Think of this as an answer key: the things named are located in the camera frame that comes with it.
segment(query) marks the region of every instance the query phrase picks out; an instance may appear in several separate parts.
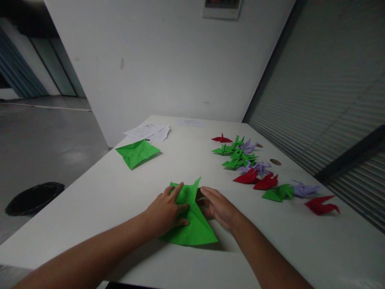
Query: white paper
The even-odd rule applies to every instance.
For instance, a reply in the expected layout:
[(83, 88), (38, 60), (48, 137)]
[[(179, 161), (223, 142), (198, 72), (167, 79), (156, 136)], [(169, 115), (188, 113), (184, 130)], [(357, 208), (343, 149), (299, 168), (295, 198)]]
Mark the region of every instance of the white paper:
[(170, 126), (164, 126), (163, 129), (161, 129), (156, 134), (153, 134), (152, 136), (148, 137), (149, 143), (152, 143), (154, 140), (163, 142), (168, 135), (168, 132), (170, 131)]
[(143, 124), (139, 125), (136, 128), (128, 130), (124, 132), (124, 134), (136, 141), (140, 141), (142, 139), (148, 138), (153, 134), (161, 131), (164, 126), (156, 125), (156, 124)]
[(205, 126), (205, 124), (201, 120), (184, 119), (184, 118), (177, 118), (176, 124), (177, 126)]

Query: wall stain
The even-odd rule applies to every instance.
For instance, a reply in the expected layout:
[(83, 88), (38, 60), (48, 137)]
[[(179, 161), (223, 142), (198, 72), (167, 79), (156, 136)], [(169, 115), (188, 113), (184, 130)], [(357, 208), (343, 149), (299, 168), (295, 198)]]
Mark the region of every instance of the wall stain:
[(202, 102), (202, 105), (203, 105), (203, 106), (213, 106), (214, 103), (215, 103), (215, 102), (203, 101), (203, 102)]

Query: round brown sticker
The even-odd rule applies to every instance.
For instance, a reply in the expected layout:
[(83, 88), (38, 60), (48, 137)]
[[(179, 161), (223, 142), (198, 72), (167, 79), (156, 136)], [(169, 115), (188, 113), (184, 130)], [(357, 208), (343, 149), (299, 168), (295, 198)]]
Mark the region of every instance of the round brown sticker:
[(280, 161), (277, 161), (275, 159), (270, 159), (270, 161), (275, 165), (282, 165)]

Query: forearm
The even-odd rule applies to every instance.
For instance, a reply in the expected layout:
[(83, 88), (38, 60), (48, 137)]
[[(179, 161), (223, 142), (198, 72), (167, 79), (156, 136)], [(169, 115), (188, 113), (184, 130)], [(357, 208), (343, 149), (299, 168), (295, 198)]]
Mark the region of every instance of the forearm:
[(231, 232), (263, 289), (312, 288), (244, 215)]
[(45, 263), (14, 288), (96, 288), (133, 250), (149, 241), (146, 219), (138, 215)]

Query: red origami crane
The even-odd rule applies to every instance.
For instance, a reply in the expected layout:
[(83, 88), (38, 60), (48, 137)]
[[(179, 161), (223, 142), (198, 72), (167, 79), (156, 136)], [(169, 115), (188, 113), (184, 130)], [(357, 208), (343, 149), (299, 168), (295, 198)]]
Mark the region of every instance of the red origami crane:
[(314, 199), (311, 199), (310, 201), (308, 201), (307, 203), (305, 203), (305, 205), (309, 209), (311, 209), (317, 216), (329, 213), (329, 212), (334, 211), (334, 210), (336, 210), (339, 214), (341, 214), (340, 209), (336, 205), (333, 205), (333, 204), (324, 205), (324, 204), (322, 204), (323, 202), (325, 202), (325, 201), (327, 201), (333, 197), (335, 197), (335, 196), (333, 195), (333, 196), (314, 198)]
[(219, 136), (219, 137), (216, 137), (216, 138), (212, 138), (212, 140), (219, 141), (219, 142), (233, 142), (231, 139), (224, 138), (223, 134), (221, 134), (221, 135), (222, 136)]
[(272, 178), (273, 174), (268, 174), (262, 180), (256, 179), (257, 183), (255, 184), (253, 189), (258, 189), (262, 191), (267, 191), (271, 187), (274, 187), (278, 184), (278, 175)]
[(244, 184), (252, 184), (255, 183), (257, 179), (257, 169), (250, 169), (246, 175), (240, 175), (238, 178), (234, 179), (233, 181), (237, 183), (244, 183)]

